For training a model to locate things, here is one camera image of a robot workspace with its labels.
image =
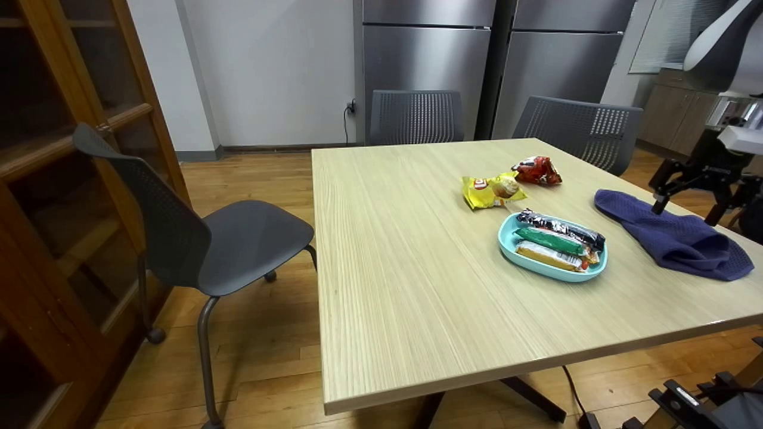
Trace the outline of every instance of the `blue towel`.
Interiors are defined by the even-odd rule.
[[[660,267],[721,281],[741,279],[753,268],[736,241],[699,217],[656,213],[652,205],[621,190],[600,190],[595,203],[617,219]]]

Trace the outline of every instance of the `wooden floor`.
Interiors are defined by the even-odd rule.
[[[626,178],[647,186],[659,161],[660,156],[643,149]],[[230,199],[261,198],[312,222],[308,149],[234,153],[219,161],[184,163],[184,173],[192,199],[203,213]],[[712,206],[712,194],[696,190],[675,199],[702,213]],[[200,305],[203,297],[195,291],[175,287],[157,317],[157,323],[167,329],[167,340],[141,346],[98,422],[100,429],[175,429],[206,422],[195,349]],[[597,412],[601,426],[621,426],[628,417],[647,420],[656,410],[650,391],[660,387],[665,378],[694,386],[721,368],[744,367],[758,352],[751,343],[751,335],[758,334],[761,327],[736,329],[578,362],[570,364],[570,372],[583,403]],[[423,408],[423,401],[404,401],[361,412],[323,412],[317,293],[308,254],[286,265],[277,284],[253,285],[223,299],[213,317],[210,337],[218,403],[225,403],[223,415],[230,429],[397,429],[411,426]],[[448,392],[434,426],[576,426],[579,410],[576,410],[566,374],[547,368],[528,378],[570,412],[566,424],[547,422],[509,387],[486,383]]]

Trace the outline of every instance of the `white wall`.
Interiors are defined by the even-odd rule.
[[[178,0],[129,0],[143,55],[180,153],[215,153]]]
[[[178,0],[219,144],[343,143],[352,0]]]

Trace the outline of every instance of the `chair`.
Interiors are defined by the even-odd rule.
[[[464,141],[460,93],[375,91],[369,143]]]
[[[621,175],[635,153],[639,121],[639,106],[535,95],[514,138],[542,138]]]
[[[117,153],[93,128],[82,123],[75,131],[75,147],[111,161],[139,203],[147,236],[147,249],[139,254],[139,291],[149,340],[161,343],[164,334],[149,318],[147,268],[167,285],[192,285],[209,294],[199,315],[206,426],[223,429],[209,337],[213,309],[219,297],[240,287],[261,279],[274,281],[277,268],[302,249],[308,249],[315,265],[312,225],[261,199],[232,203],[200,219],[141,156]]]

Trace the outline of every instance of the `table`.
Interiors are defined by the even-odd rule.
[[[498,253],[509,210],[470,211],[464,175],[548,155],[561,187],[532,206],[601,231],[608,268],[589,284],[526,272]],[[652,192],[538,138],[312,149],[325,410],[343,412],[530,374],[761,321],[763,249],[746,279],[664,268],[595,206],[600,187]]]

